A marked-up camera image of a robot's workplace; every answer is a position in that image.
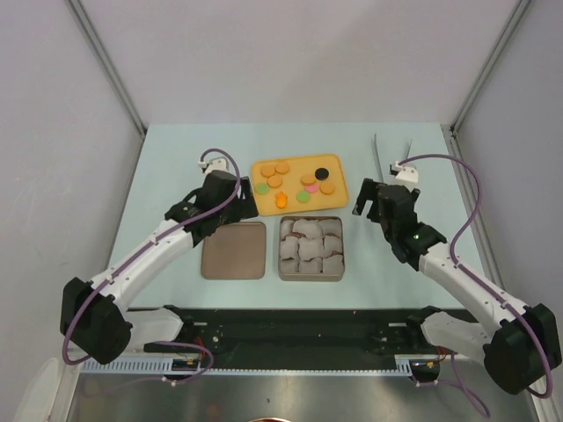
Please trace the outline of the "metal tongs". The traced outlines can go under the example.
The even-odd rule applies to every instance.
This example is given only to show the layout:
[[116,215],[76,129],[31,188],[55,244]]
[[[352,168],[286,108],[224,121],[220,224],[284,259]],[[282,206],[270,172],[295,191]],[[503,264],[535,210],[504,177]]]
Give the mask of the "metal tongs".
[[410,156],[413,138],[403,137],[387,139],[382,135],[373,136],[373,154],[379,180],[389,183],[393,180],[390,168],[395,162],[400,162]]

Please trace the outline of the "black sandwich cookie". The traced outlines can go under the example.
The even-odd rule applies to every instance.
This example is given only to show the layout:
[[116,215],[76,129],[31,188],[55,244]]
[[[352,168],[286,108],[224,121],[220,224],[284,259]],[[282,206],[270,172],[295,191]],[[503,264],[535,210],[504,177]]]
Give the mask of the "black sandwich cookie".
[[316,180],[324,181],[324,180],[327,180],[329,178],[330,172],[326,168],[320,167],[320,168],[317,168],[315,170],[314,175],[315,175]]

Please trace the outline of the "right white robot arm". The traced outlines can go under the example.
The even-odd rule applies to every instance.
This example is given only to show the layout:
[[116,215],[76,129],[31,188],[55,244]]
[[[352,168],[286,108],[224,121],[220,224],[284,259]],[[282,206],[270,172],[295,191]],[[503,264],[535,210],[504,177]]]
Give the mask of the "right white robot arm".
[[428,306],[406,330],[406,343],[417,353],[444,346],[484,365],[505,392],[517,395],[534,382],[553,390],[552,370],[562,362],[555,315],[544,304],[530,306],[474,273],[432,226],[414,210],[417,188],[388,185],[366,178],[353,208],[380,225],[391,252],[402,264],[442,286],[474,317],[456,320]]

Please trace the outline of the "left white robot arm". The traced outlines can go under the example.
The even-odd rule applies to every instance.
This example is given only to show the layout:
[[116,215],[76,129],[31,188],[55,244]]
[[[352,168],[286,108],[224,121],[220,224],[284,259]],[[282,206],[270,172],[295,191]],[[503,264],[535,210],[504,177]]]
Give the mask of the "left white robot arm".
[[202,186],[173,205],[120,263],[88,281],[74,278],[66,284],[60,322],[63,343],[76,345],[99,364],[151,343],[165,342],[175,351],[185,351],[193,344],[194,329],[175,308],[132,312],[132,301],[169,264],[218,228],[257,214],[249,178],[211,171]]

